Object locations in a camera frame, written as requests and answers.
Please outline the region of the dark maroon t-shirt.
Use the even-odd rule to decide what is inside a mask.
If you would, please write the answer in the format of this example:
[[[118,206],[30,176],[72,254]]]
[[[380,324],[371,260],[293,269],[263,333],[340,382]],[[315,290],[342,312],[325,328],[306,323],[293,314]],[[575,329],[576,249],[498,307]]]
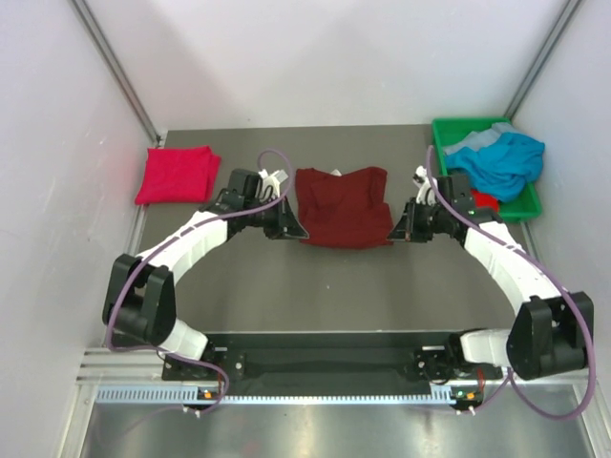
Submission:
[[[337,249],[391,245],[387,178],[387,171],[379,167],[341,176],[299,169],[295,182],[298,219],[308,232],[303,243]]]

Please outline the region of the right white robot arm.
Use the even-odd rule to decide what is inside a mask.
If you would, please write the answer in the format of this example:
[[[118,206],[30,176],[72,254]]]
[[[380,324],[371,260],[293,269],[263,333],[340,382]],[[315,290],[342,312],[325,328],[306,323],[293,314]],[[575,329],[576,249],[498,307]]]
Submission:
[[[583,292],[561,293],[525,258],[498,212],[474,202],[466,176],[413,175],[418,193],[405,205],[390,241],[424,243],[446,234],[477,260],[504,293],[515,321],[509,329],[454,333],[446,344],[446,367],[465,378],[480,364],[510,367],[523,380],[580,370],[589,365],[579,324],[593,324],[593,303]]]

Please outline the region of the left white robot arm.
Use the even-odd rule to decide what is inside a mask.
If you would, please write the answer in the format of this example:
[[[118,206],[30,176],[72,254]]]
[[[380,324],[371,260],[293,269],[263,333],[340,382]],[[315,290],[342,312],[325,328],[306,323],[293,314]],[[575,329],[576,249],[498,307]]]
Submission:
[[[259,228],[272,240],[307,239],[286,197],[293,182],[285,170],[236,169],[213,201],[162,242],[116,258],[102,312],[107,346],[116,350],[113,339],[123,336],[131,350],[155,349],[196,378],[210,376],[217,369],[214,345],[179,319],[176,286],[209,252],[246,228]]]

